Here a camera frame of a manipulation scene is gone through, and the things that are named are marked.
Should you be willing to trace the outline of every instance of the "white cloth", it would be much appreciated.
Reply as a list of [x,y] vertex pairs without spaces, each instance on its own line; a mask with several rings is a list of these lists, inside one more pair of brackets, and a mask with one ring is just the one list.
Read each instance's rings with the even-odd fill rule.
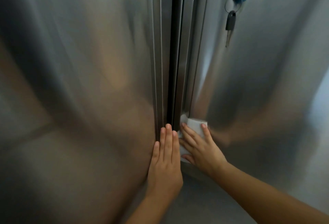
[[[194,130],[200,137],[204,138],[201,124],[205,124],[206,126],[208,126],[207,122],[205,122],[203,120],[188,118],[185,114],[183,114],[183,115],[181,115],[181,123],[186,123],[186,125],[188,127],[190,127],[192,130]],[[183,138],[183,134],[180,131],[178,131],[178,137]],[[180,151],[181,155],[185,155],[185,154],[190,155],[191,154],[182,145],[179,146],[179,151]],[[181,157],[181,161],[190,163],[189,161],[187,161],[186,159],[184,159],[182,157]]]

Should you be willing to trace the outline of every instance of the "cleaning wipe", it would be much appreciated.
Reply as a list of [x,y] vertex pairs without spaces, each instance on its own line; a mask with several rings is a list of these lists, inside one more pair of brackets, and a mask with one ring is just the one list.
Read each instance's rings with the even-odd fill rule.
[[[190,129],[194,130],[200,137],[204,138],[201,124],[205,124],[206,126],[208,126],[207,122],[205,122],[203,120],[194,119],[194,118],[188,118],[185,114],[181,115],[180,120],[181,120],[181,123],[186,123],[186,125]],[[177,134],[178,134],[179,138],[183,138],[183,134],[180,131],[178,131]],[[185,155],[185,154],[190,155],[191,154],[182,145],[179,146],[179,151],[180,151],[181,155]],[[187,161],[186,159],[184,159],[182,157],[181,157],[181,161],[190,163],[189,161]]]

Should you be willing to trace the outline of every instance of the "hanging key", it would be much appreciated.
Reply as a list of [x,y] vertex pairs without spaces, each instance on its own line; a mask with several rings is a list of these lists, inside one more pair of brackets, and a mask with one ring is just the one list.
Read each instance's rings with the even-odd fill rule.
[[235,11],[232,10],[231,12],[228,13],[226,20],[225,30],[227,31],[227,39],[226,39],[225,47],[228,47],[228,45],[230,44],[230,39],[235,26],[235,19],[236,19]]

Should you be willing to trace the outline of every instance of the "metal ring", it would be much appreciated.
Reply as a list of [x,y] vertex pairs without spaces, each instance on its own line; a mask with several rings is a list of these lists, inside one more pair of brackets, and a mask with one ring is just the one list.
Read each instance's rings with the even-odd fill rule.
[[[227,4],[227,2],[228,2],[228,0],[225,1],[224,9],[225,9],[225,11],[226,11],[227,13],[230,13],[229,11],[226,10],[226,4]],[[242,6],[242,3],[243,3],[243,1],[241,0],[241,4],[240,4],[240,7],[239,7],[238,10],[240,10],[240,8],[241,8],[241,6]]]

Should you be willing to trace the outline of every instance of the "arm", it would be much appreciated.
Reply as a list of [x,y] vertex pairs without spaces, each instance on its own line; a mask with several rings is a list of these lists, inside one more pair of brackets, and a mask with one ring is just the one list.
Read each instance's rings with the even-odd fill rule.
[[201,127],[205,140],[182,125],[180,143],[192,154],[183,158],[216,181],[257,223],[329,223],[326,214],[229,164],[207,127]]
[[154,144],[145,198],[126,224],[159,223],[182,186],[178,135],[167,124],[161,128],[160,142]]

